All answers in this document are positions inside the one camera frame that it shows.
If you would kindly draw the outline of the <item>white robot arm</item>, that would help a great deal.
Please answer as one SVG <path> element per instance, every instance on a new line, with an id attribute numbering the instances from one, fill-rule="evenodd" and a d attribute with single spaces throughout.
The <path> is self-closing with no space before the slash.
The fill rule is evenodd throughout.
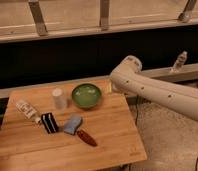
<path id="1" fill-rule="evenodd" d="M 141 61 L 128 55 L 113 69 L 110 80 L 126 93 L 136 93 L 198 122 L 198 89 L 142 76 Z"/>

